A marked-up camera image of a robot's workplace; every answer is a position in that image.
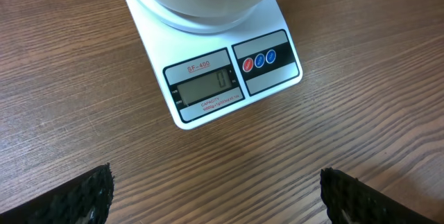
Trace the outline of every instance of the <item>dark blue button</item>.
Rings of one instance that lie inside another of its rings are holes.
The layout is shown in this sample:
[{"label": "dark blue button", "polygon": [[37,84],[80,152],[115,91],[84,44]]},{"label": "dark blue button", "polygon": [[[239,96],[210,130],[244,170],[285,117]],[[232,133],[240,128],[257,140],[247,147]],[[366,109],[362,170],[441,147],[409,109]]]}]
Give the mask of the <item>dark blue button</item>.
[{"label": "dark blue button", "polygon": [[271,49],[266,53],[266,62],[271,64],[275,62],[275,60],[276,60],[276,52],[275,50]]},{"label": "dark blue button", "polygon": [[257,54],[255,58],[255,66],[257,68],[263,67],[265,64],[265,56],[262,53]]}]

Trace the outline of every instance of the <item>tabletop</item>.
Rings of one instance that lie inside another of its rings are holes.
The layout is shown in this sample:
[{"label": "tabletop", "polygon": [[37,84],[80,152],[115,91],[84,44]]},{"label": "tabletop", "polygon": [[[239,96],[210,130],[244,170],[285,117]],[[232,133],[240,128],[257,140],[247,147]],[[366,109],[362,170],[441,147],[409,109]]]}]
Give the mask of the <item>tabletop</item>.
[{"label": "tabletop", "polygon": [[302,82],[177,128],[124,0],[0,0],[0,212],[110,163],[107,223],[329,223],[340,169],[444,222],[444,0],[277,0]]}]

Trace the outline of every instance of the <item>wooden table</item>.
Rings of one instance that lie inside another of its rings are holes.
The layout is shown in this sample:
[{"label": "wooden table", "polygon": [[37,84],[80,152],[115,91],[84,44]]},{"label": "wooden table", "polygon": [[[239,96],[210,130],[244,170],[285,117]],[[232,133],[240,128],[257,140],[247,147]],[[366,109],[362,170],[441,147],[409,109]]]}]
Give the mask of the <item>wooden table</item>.
[{"label": "wooden table", "polygon": [[192,131],[124,0],[0,0],[0,212],[111,163],[108,223],[328,223],[334,167],[444,222],[444,0],[278,0],[292,88]]}]

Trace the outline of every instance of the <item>digital display screen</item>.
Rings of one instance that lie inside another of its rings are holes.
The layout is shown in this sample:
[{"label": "digital display screen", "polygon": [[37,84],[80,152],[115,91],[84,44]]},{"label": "digital display screen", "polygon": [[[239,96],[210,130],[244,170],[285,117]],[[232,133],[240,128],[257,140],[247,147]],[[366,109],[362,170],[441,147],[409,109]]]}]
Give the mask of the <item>digital display screen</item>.
[{"label": "digital display screen", "polygon": [[227,69],[221,69],[178,85],[178,91],[182,102],[189,105],[231,87]]}]

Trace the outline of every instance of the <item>kitchen scale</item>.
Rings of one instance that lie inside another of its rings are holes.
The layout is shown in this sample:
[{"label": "kitchen scale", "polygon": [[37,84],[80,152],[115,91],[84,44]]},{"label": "kitchen scale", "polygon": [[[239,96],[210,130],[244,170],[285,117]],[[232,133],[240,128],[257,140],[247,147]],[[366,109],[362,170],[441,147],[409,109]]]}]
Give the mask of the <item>kitchen scale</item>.
[{"label": "kitchen scale", "polygon": [[299,83],[302,68],[276,0],[201,18],[126,0],[176,125],[189,130]]}]

